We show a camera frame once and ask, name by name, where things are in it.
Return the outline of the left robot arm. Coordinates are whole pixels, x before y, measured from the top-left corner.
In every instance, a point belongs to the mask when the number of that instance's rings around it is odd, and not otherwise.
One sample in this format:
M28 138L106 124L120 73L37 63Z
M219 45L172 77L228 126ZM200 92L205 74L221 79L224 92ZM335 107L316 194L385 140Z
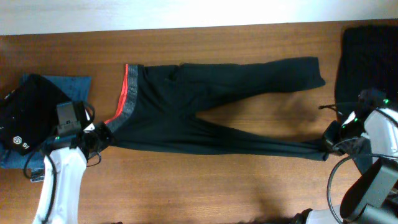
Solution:
M85 101L56 106L58 124L39 147L45 174L34 223L78 223L80 187L88 161L114 141L104 123L94 124L95 109Z

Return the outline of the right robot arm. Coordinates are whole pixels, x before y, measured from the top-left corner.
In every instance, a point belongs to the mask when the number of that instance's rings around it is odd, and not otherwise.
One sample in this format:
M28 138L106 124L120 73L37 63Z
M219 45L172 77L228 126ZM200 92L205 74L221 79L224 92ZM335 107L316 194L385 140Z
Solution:
M328 209L305 210L291 223L397 223L397 107L376 89L363 90L355 106L339 128L340 136L326 143L347 155L328 178ZM334 206L332 181L338 168L349 160L361 177Z

